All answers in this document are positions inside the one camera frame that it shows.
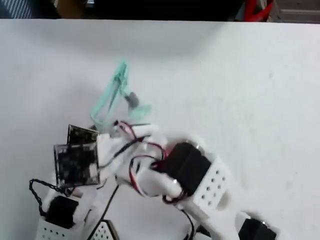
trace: cable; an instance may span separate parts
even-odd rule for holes
[[[135,138],[133,139],[132,141],[126,143],[123,147],[120,148],[119,151],[117,151],[113,157],[111,158],[110,161],[108,161],[106,164],[102,165],[99,167],[99,169],[103,169],[107,166],[109,166],[116,157],[118,157],[120,154],[122,154],[124,151],[126,151],[128,148],[130,148],[132,145],[138,143],[138,142],[142,142],[146,137],[150,137],[150,135],[144,135],[144,136],[141,136],[141,137],[138,137],[138,138]]]
[[[147,195],[142,191],[142,189],[138,185],[138,182],[136,180],[136,175],[132,172],[132,168],[134,166],[134,161],[135,161],[136,158],[151,158],[151,159],[156,160],[156,161],[160,161],[160,160],[157,159],[156,157],[150,156],[150,155],[137,155],[137,156],[134,156],[133,158],[131,158],[131,160],[130,160],[130,163],[129,163],[129,178],[130,178],[132,187],[134,188],[134,190],[136,190],[138,192],[138,194],[140,194],[143,197],[146,197]]]
[[[107,211],[108,211],[108,209],[109,209],[109,207],[110,207],[110,204],[111,204],[112,200],[114,199],[114,197],[115,197],[118,189],[119,189],[119,185],[117,185],[117,186],[115,187],[115,189],[113,190],[113,193],[111,194],[111,197],[109,198],[109,201],[108,201],[108,203],[107,203],[107,205],[106,205],[106,207],[105,207],[105,209],[104,209],[104,211],[103,211],[103,213],[102,213],[102,216],[100,217],[98,223],[96,224],[96,226],[94,227],[94,229],[93,229],[92,232],[90,233],[90,235],[89,235],[89,237],[87,238],[87,240],[90,240],[90,239],[92,238],[92,236],[95,234],[95,231],[96,231],[97,228],[99,227],[99,224],[101,223],[101,221],[104,219],[104,217],[105,217],[105,215],[106,215],[106,213],[107,213]]]
[[[174,197],[174,198],[172,198],[171,200],[168,200],[168,199],[167,199],[167,196],[166,196],[166,195],[163,195],[163,196],[162,196],[162,201],[163,201],[165,204],[177,204],[178,202],[184,200],[186,197],[187,197],[187,194],[185,193],[185,191],[182,190],[179,196]]]
[[[124,131],[126,134],[129,134],[129,133],[126,131],[126,129],[125,129],[123,126],[121,126],[121,124],[125,125],[127,128],[129,128],[129,130],[130,130],[130,132],[131,132],[131,134],[132,134],[133,139],[136,139],[136,138],[137,138],[137,135],[136,135],[136,133],[135,133],[132,125],[130,125],[129,123],[127,123],[127,122],[125,122],[125,121],[120,121],[118,124],[119,124],[119,127],[120,127],[120,129],[121,129],[122,131]],[[151,145],[151,146],[154,146],[154,147],[160,149],[160,150],[161,150],[161,159],[162,159],[162,160],[167,157],[167,152],[166,152],[166,150],[163,149],[163,147],[162,147],[161,145],[159,145],[159,144],[157,144],[157,143],[155,143],[155,142],[149,142],[149,141],[141,141],[141,142],[146,143],[146,144],[148,144],[148,145]]]
[[[104,183],[101,186],[98,186],[96,189],[97,190],[102,189],[106,185],[106,182],[107,182],[107,179],[104,181]]]
[[[38,202],[40,216],[45,216],[47,213],[42,209],[42,199],[38,196],[38,194],[36,193],[36,191],[33,188],[34,182],[42,184],[42,185],[44,185],[46,187],[49,187],[49,188],[55,190],[58,193],[64,194],[66,197],[69,197],[73,193],[73,191],[75,190],[75,187],[73,187],[70,190],[68,188],[57,187],[55,185],[52,185],[50,183],[47,183],[45,181],[42,181],[42,180],[39,180],[39,179],[36,179],[36,178],[31,179],[29,181],[29,190],[32,192],[35,200]]]
[[[186,213],[185,210],[180,210],[184,215],[186,215],[186,217],[188,218],[189,222],[190,222],[190,225],[191,225],[191,232],[190,232],[190,236],[188,238],[188,234],[186,235],[186,237],[184,238],[184,240],[192,240],[194,238],[194,235],[195,235],[195,225],[194,223],[192,222],[190,216],[188,215],[188,213]]]
[[[123,124],[123,125],[125,125],[126,127],[129,128],[130,132],[132,133],[133,139],[136,139],[136,138],[137,138],[137,135],[136,135],[134,129],[132,128],[132,126],[131,126],[129,123],[127,123],[127,122],[125,122],[125,121],[120,121],[119,124]]]

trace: white surface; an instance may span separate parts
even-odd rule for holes
[[[273,225],[297,239],[320,235],[319,25],[2,20],[0,32],[1,239],[34,238],[28,181],[52,173],[68,124],[90,126],[122,59],[130,87],[153,106],[151,121],[207,139],[258,187]],[[185,216],[160,199],[124,187],[114,200],[108,217],[122,240],[185,234]]]

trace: black wire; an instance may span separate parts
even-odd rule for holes
[[[185,210],[180,210],[184,215],[186,215],[186,217],[188,218],[190,224],[191,224],[191,232],[190,232],[190,236],[188,238],[188,234],[186,235],[186,237],[184,238],[185,240],[192,240],[194,238],[194,235],[195,235],[195,225],[194,223],[192,222],[190,216],[188,215],[188,213],[186,213]]]
[[[29,190],[32,192],[35,200],[38,202],[40,216],[45,216],[47,213],[42,209],[42,199],[38,196],[38,194],[36,193],[36,191],[33,188],[34,182],[42,184],[42,185],[44,185],[46,187],[49,187],[49,188],[57,191],[58,193],[64,194],[66,197],[69,197],[73,193],[73,191],[75,190],[75,187],[73,187],[70,190],[68,188],[57,187],[55,185],[52,185],[50,183],[47,183],[45,181],[42,181],[42,180],[39,180],[39,179],[36,179],[36,178],[31,179],[29,181]]]
[[[104,211],[103,211],[103,213],[102,213],[102,216],[100,217],[98,223],[96,224],[96,226],[94,227],[94,229],[93,229],[92,232],[90,233],[90,235],[89,235],[89,237],[87,238],[87,240],[90,240],[90,239],[92,238],[92,236],[95,234],[95,231],[96,231],[97,228],[99,227],[99,224],[101,223],[101,221],[104,219],[104,217],[105,217],[105,215],[106,215],[106,213],[107,213],[107,211],[108,211],[108,209],[109,209],[109,207],[110,207],[110,204],[111,204],[112,200],[114,199],[114,197],[115,197],[118,189],[119,189],[119,185],[117,185],[117,186],[115,187],[115,189],[113,190],[113,193],[112,193],[111,197],[109,198],[109,201],[108,201],[108,203],[107,203],[107,205],[106,205],[106,207],[105,207],[105,209],[104,209]]]
[[[145,136],[141,136],[141,137],[137,137],[135,139],[133,139],[132,141],[126,143],[122,148],[120,148],[119,151],[117,151],[114,155],[113,158],[115,159],[116,157],[118,157],[120,154],[122,154],[125,150],[127,150],[128,148],[130,148],[133,144],[136,144],[137,142],[142,142],[146,137],[150,137],[150,135],[145,135]]]
[[[103,185],[98,186],[96,189],[97,190],[102,189],[106,185],[106,182],[107,182],[107,179],[104,181]]]
[[[126,143],[123,147],[120,148],[119,151],[117,151],[117,152],[113,155],[111,161],[109,161],[108,163],[100,166],[99,168],[100,168],[100,169],[103,169],[103,168],[109,166],[109,165],[111,164],[111,162],[112,162],[116,157],[118,157],[120,154],[122,154],[122,153],[123,153],[125,150],[127,150],[128,148],[130,148],[133,144],[136,144],[136,143],[138,143],[138,142],[142,142],[146,137],[150,137],[150,135],[145,135],[145,136],[137,137],[137,138],[133,139],[132,141]]]

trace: red wire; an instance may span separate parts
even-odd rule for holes
[[[163,159],[165,159],[167,157],[167,152],[166,150],[163,149],[162,146],[160,146],[159,144],[155,143],[155,142],[149,142],[149,141],[145,141],[145,143],[151,145],[151,146],[155,146],[157,147],[158,149],[160,149],[162,152],[163,152]]]
[[[126,125],[130,129],[130,132],[132,133],[134,139],[137,138],[134,129],[132,128],[132,126],[129,123],[127,123],[125,121],[120,121],[120,123]]]
[[[133,135],[134,139],[137,138],[137,135],[136,135],[134,129],[132,128],[132,126],[131,126],[129,123],[127,123],[127,122],[125,122],[125,121],[120,121],[120,123],[121,123],[121,124],[124,124],[126,127],[128,127],[128,128],[130,129],[130,132],[131,132],[131,134]],[[155,142],[149,142],[149,141],[145,141],[144,143],[147,143],[147,144],[149,144],[149,145],[151,145],[151,146],[154,146],[154,147],[157,147],[158,149],[160,149],[161,152],[163,152],[163,159],[165,159],[165,158],[168,156],[166,150],[164,150],[164,148],[163,148],[161,145],[159,145],[159,144],[157,144],[157,143],[155,143]]]
[[[150,156],[150,155],[146,155],[146,154],[144,154],[144,155],[137,155],[137,156],[134,156],[134,157],[131,159],[130,164],[129,164],[129,178],[130,178],[132,187],[133,187],[134,190],[136,190],[140,195],[142,195],[142,194],[141,194],[141,192],[139,191],[137,182],[136,182],[136,180],[135,180],[135,178],[134,178],[134,176],[133,176],[133,174],[132,174],[132,165],[134,164],[134,160],[135,160],[136,158],[143,158],[143,157],[147,157],[147,158],[151,158],[151,159],[156,160],[155,157]]]

